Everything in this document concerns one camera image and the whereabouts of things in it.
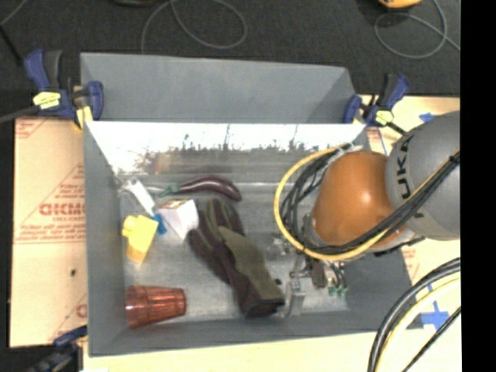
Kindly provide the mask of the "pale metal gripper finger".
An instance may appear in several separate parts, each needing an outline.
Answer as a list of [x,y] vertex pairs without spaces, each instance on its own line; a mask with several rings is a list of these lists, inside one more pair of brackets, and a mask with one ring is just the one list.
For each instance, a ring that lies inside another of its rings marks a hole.
[[286,286],[285,303],[279,310],[280,317],[298,317],[303,312],[306,299],[306,292],[301,286],[301,282],[290,281]]
[[266,257],[268,260],[284,260],[291,255],[288,243],[281,239],[275,238],[266,248]]

